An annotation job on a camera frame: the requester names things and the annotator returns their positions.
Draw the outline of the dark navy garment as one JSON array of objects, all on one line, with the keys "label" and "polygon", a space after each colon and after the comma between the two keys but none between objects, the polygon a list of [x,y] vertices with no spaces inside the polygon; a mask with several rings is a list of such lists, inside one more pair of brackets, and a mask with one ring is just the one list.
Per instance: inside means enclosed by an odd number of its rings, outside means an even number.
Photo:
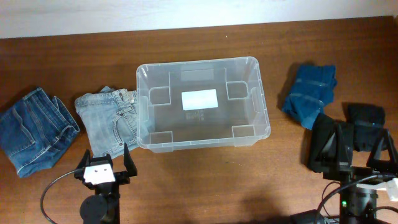
[{"label": "dark navy garment", "polygon": [[370,152],[384,129],[385,110],[381,106],[350,103],[348,121],[354,124],[353,143],[358,152]]}]

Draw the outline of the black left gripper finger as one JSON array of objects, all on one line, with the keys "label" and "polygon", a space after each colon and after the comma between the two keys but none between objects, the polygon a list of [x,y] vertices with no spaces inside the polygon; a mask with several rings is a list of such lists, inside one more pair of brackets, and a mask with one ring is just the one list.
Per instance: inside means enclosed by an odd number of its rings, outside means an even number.
[{"label": "black left gripper finger", "polygon": [[90,151],[87,149],[81,159],[81,161],[79,162],[77,169],[83,169],[87,166],[89,166],[90,164],[90,158],[91,158],[91,154]]},{"label": "black left gripper finger", "polygon": [[137,168],[135,166],[135,163],[133,162],[129,148],[126,143],[124,143],[124,166],[126,168],[126,171],[128,174],[137,174]]}]

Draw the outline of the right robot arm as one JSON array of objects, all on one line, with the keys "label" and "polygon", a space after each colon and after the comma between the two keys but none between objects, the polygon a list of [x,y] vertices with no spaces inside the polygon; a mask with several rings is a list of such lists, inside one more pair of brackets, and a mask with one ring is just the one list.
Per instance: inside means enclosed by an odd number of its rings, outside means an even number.
[{"label": "right robot arm", "polygon": [[328,138],[314,130],[313,139],[321,145],[310,145],[308,168],[339,187],[322,196],[316,209],[291,215],[290,223],[382,223],[377,211],[397,212],[392,206],[377,206],[378,190],[385,190],[389,200],[397,201],[397,150],[388,130],[382,129],[377,137],[366,167],[352,165],[353,147],[348,145],[349,138],[343,137],[341,124],[333,126]]}]

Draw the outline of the light blue jeans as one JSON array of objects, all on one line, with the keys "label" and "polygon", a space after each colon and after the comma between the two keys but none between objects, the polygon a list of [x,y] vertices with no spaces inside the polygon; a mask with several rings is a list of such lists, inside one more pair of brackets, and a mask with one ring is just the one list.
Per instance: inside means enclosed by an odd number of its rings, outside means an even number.
[{"label": "light blue jeans", "polygon": [[86,129],[95,157],[113,159],[131,151],[137,144],[136,91],[115,90],[108,86],[98,93],[87,93],[75,100],[75,109]]}]

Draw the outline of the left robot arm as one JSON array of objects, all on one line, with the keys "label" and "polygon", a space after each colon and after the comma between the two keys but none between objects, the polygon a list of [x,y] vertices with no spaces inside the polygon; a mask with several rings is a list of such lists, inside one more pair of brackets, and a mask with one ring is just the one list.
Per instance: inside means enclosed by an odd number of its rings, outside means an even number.
[{"label": "left robot arm", "polygon": [[119,187],[130,183],[137,175],[137,168],[130,156],[127,144],[123,147],[125,170],[113,171],[113,161],[109,154],[92,157],[86,151],[76,167],[74,178],[93,190],[94,195],[87,197],[80,206],[80,216],[84,224],[120,223]]}]

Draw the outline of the teal blue garment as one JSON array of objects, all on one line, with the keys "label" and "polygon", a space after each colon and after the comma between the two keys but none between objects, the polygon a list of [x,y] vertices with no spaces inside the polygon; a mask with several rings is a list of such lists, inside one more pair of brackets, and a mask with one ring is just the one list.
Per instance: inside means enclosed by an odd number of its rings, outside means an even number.
[{"label": "teal blue garment", "polygon": [[337,85],[334,65],[301,65],[284,100],[282,111],[306,129],[313,124],[324,107],[334,100]]}]

